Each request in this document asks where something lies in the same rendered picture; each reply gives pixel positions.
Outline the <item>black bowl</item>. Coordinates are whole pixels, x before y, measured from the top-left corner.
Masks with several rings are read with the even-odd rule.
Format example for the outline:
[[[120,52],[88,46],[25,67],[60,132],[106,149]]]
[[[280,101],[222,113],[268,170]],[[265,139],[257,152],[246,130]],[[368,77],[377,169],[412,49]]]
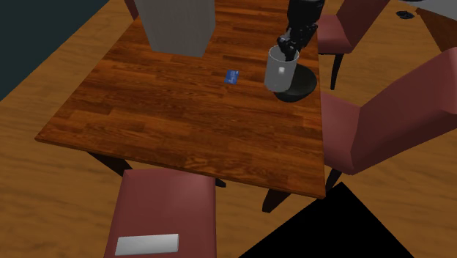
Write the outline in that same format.
[[[276,92],[275,96],[283,102],[294,103],[307,97],[314,91],[316,86],[317,77],[314,72],[308,67],[298,64],[289,89],[285,92]]]

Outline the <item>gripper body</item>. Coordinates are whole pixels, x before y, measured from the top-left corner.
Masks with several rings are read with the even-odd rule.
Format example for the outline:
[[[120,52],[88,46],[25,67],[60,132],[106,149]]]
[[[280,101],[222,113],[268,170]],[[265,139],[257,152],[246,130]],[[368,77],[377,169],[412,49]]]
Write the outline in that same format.
[[[287,18],[289,45],[294,49],[307,46],[316,32],[325,0],[289,0]]]

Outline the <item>wooden dining table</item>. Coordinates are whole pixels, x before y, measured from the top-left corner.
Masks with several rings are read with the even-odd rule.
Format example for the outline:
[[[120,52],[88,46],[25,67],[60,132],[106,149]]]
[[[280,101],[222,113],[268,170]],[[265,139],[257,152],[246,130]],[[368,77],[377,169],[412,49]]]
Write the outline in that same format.
[[[289,0],[215,0],[202,57],[155,52],[136,18],[36,140],[314,198],[325,195],[320,91],[284,103],[264,86]],[[236,84],[224,82],[238,70]]]

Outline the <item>grey cup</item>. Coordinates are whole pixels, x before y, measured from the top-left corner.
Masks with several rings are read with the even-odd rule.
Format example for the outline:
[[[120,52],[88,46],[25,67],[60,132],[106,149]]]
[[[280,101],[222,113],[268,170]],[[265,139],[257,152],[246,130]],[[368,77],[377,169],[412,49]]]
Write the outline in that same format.
[[[264,75],[264,85],[269,91],[285,92],[291,86],[299,56],[295,51],[294,57],[288,60],[278,45],[271,47]]]

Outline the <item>red chair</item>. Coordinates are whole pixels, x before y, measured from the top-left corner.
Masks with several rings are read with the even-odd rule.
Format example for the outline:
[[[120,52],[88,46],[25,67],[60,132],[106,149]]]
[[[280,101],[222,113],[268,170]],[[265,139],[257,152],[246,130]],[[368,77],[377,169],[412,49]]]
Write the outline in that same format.
[[[344,0],[334,15],[318,20],[318,52],[334,55],[330,89],[335,89],[343,56],[350,54],[390,0]]]
[[[457,47],[400,77],[362,106],[321,93],[325,189],[457,128]]]
[[[103,258],[217,258],[215,180],[173,169],[123,174]],[[119,237],[179,235],[175,253],[116,256]]]
[[[124,0],[124,2],[132,16],[132,19],[135,20],[138,17],[138,10],[135,5],[135,0]]]

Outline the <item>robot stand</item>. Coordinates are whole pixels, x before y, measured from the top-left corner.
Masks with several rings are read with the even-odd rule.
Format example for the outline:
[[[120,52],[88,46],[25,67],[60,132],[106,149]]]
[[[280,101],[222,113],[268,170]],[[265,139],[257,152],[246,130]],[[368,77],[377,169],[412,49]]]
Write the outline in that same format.
[[[134,0],[153,51],[202,57],[215,30],[215,0]]]

